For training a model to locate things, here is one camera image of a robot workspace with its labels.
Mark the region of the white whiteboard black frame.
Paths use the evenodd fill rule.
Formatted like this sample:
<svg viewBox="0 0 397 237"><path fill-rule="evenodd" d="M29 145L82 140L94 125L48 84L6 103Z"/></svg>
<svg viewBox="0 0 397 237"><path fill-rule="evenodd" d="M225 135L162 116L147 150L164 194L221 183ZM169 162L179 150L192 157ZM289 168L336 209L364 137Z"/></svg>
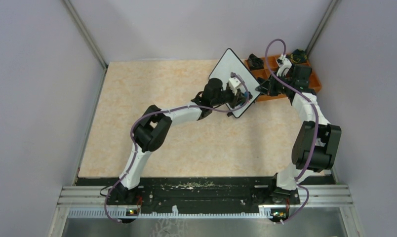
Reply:
<svg viewBox="0 0 397 237"><path fill-rule="evenodd" d="M238 119L248 110L260 95L260 92L256 90L260 84L251 74L250 70L245 66L243 61L230 48L228 48L219 59L208 79L218 78L222 81L223 88L226 88L226 83L229 81L229 78L231 78L232 72L242 78L244 84L248 88L249 94L252 95L244 107L233 112L233 117Z"/></svg>

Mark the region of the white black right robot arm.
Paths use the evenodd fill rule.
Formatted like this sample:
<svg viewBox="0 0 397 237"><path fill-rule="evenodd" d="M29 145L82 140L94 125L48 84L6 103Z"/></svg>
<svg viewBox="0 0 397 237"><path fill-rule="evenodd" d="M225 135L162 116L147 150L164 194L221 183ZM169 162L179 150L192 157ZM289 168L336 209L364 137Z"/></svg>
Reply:
<svg viewBox="0 0 397 237"><path fill-rule="evenodd" d="M307 177L330 170L335 162L342 130L323 115L314 89L310 88L312 68L293 66L288 77L284 71L268 79L258 78L258 92L268 96L286 95L298 112L301 128L292 148L291 163L274 175L267 190L272 203L293 197L297 186Z"/></svg>

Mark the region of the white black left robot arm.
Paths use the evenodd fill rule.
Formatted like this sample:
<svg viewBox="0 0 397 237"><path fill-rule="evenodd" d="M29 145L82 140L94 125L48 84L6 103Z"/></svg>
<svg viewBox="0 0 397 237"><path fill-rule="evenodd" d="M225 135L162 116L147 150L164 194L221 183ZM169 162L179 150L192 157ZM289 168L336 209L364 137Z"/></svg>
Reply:
<svg viewBox="0 0 397 237"><path fill-rule="evenodd" d="M124 171L110 189L109 195L117 195L125 204L136 201L135 188L140 183L143 169L152 152L163 145L170 128L202 120L213 111L221 112L219 107L224 104L229 107L225 112L232 115L235 111L247 108L253 98L244 81L238 77L230 78L226 85L218 78L211 78L203 91L198 92L186 105L170 109L150 105L130 129L132 151Z"/></svg>

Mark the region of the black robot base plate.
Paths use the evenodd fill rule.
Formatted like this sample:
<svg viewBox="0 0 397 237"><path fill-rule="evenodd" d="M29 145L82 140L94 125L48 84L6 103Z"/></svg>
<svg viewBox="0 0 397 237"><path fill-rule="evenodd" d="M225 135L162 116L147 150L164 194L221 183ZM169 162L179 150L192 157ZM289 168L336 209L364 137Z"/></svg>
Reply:
<svg viewBox="0 0 397 237"><path fill-rule="evenodd" d="M140 185L120 195L116 187L107 203L136 205L129 216L163 214L253 213L262 204L302 204L297 191L276 191L267 177L141 178Z"/></svg>

